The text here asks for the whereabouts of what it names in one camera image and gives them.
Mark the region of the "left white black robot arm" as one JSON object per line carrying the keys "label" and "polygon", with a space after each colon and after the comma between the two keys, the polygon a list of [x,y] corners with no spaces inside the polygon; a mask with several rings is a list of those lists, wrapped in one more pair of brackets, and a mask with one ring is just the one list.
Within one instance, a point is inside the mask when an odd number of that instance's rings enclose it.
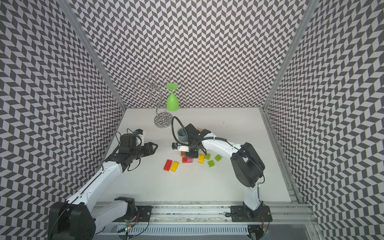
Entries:
{"label": "left white black robot arm", "polygon": [[134,160],[154,155],[158,145],[144,143],[140,134],[124,134],[97,173],[65,202],[54,203],[49,211],[49,240],[91,240],[115,220],[137,223],[140,212],[133,198],[118,197],[95,209],[107,188]]}

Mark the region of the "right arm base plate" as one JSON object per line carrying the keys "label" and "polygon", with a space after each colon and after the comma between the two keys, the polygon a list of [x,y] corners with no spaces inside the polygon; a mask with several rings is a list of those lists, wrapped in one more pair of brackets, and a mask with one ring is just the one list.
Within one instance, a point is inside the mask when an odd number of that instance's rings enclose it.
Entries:
{"label": "right arm base plate", "polygon": [[230,215],[232,222],[267,222],[273,221],[270,207],[261,204],[258,209],[251,210],[245,205],[231,206]]}

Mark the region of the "yellow curved lego brick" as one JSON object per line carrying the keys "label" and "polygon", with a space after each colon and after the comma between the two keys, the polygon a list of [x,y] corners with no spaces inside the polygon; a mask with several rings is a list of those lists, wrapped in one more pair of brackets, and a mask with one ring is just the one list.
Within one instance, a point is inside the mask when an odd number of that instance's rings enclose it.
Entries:
{"label": "yellow curved lego brick", "polygon": [[205,155],[204,154],[199,154],[198,163],[199,164],[203,164],[204,160],[205,160]]}

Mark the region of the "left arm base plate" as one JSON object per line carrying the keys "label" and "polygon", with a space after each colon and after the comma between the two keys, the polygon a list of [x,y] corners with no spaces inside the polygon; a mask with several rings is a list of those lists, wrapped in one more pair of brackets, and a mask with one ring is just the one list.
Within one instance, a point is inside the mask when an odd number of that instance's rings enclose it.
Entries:
{"label": "left arm base plate", "polygon": [[114,222],[133,222],[133,223],[144,223],[149,222],[152,215],[152,206],[136,206],[134,212],[124,215],[120,217]]}

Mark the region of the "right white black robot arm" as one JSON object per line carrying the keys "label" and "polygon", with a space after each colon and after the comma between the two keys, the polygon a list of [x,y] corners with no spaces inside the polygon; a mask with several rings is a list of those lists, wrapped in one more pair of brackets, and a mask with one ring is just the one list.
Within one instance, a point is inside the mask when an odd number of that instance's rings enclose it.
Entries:
{"label": "right white black robot arm", "polygon": [[259,194],[259,180],[264,177],[265,164],[250,143],[242,145],[217,137],[211,131],[199,131],[192,124],[184,127],[188,147],[187,158],[198,158],[199,151],[211,151],[231,161],[237,180],[245,187],[244,206],[249,212],[259,212],[262,201]]}

